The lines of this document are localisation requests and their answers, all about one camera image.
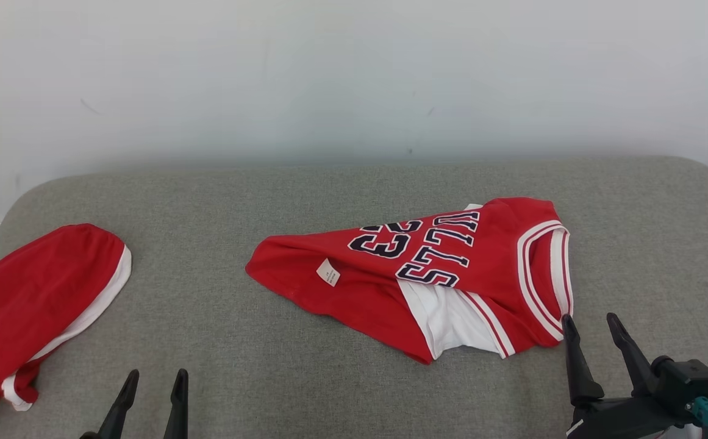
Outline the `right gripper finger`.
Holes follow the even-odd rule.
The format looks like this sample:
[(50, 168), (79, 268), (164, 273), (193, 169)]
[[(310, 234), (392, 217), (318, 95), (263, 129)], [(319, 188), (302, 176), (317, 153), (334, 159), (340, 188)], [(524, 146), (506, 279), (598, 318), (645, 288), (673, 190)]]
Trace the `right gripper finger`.
[(604, 389), (593, 380), (592, 373), (581, 348), (581, 336), (570, 314), (561, 318), (565, 337), (566, 369), (570, 402), (574, 408), (582, 408), (604, 397)]
[(619, 320), (619, 317), (608, 312), (607, 324), (610, 330), (615, 346), (620, 350), (624, 359), (625, 367), (629, 373), (629, 378), (632, 384), (632, 397), (647, 397), (652, 396), (654, 387), (657, 383), (657, 378), (652, 372), (649, 361), (643, 355), (642, 350), (630, 336), (629, 332), (624, 327), (624, 324)]

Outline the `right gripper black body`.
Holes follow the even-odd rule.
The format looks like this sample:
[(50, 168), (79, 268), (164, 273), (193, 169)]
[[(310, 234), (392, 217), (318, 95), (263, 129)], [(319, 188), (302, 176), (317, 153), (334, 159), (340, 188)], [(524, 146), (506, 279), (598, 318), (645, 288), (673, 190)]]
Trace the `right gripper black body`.
[(689, 394), (635, 398), (599, 398), (597, 394), (571, 397), (573, 422), (567, 439), (655, 439), (689, 423)]

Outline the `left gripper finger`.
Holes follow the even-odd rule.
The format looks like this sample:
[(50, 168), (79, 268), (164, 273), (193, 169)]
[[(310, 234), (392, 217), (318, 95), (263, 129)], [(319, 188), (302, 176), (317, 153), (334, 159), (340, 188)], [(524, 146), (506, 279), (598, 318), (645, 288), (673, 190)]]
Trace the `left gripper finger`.
[(139, 378), (138, 369), (129, 372), (127, 380), (123, 383), (116, 400), (96, 433), (96, 439), (121, 439), (127, 413), (134, 403)]
[(179, 369), (170, 394), (171, 411), (163, 439), (188, 439), (188, 372)]

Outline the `red basketball shorts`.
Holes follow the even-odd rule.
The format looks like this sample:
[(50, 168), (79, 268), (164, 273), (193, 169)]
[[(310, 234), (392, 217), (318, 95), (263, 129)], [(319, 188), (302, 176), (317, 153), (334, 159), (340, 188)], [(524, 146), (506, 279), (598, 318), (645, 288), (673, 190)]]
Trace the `red basketball shorts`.
[(91, 223), (67, 225), (0, 260), (0, 401), (38, 400), (41, 363), (90, 327), (131, 276), (132, 253)]

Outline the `red basketball jersey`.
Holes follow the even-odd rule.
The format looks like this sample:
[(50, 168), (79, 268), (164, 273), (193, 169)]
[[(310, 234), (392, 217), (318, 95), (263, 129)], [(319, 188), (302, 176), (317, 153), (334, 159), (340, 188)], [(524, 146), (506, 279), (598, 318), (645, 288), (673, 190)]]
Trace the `red basketball jersey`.
[(273, 293), (423, 364), (452, 348), (502, 359), (563, 340), (574, 311), (568, 229), (552, 202), (496, 198), (455, 212), (270, 236), (246, 272)]

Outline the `grey fabric sofa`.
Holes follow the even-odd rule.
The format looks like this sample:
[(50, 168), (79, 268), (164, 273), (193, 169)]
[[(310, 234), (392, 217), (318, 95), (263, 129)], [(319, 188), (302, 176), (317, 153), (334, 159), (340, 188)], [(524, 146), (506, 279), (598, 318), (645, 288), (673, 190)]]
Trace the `grey fabric sofa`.
[(0, 439), (97, 430), (132, 369), (124, 439), (162, 439), (180, 368), (198, 439), (565, 439), (565, 351), (507, 360), (459, 348), (429, 366), (253, 281), (262, 239), (409, 220), (493, 198), (554, 203), (570, 230), (574, 321), (608, 397), (631, 383), (615, 312), (649, 359), (708, 366), (708, 167), (675, 157), (432, 166), (123, 171), (66, 177), (17, 200), (0, 259), (67, 223), (134, 256), (102, 317), (53, 353), (26, 412), (0, 403)]

